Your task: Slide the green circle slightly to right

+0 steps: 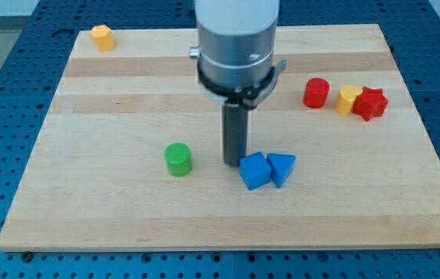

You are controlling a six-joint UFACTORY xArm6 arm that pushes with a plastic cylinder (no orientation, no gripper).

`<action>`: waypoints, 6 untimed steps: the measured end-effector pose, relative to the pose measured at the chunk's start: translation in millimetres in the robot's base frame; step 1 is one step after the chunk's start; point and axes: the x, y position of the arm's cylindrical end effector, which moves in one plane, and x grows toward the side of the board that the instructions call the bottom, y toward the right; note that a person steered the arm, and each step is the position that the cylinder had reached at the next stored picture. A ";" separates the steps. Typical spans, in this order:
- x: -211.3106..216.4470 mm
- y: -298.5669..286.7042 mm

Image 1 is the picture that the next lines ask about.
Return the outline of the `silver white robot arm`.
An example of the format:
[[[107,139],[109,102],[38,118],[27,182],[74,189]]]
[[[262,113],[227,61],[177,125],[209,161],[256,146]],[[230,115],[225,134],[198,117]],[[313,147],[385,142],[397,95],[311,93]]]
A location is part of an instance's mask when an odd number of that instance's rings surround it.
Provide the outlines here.
[[[249,111],[272,93],[287,62],[273,62],[279,0],[195,0],[201,89],[222,107],[223,160],[246,155]]]

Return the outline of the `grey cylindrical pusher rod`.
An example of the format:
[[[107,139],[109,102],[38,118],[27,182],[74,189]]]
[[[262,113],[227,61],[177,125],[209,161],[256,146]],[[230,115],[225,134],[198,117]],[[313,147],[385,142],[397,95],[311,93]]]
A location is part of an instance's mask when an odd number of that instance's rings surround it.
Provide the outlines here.
[[[249,111],[239,103],[226,102],[222,106],[222,149],[224,163],[238,167],[246,155]]]

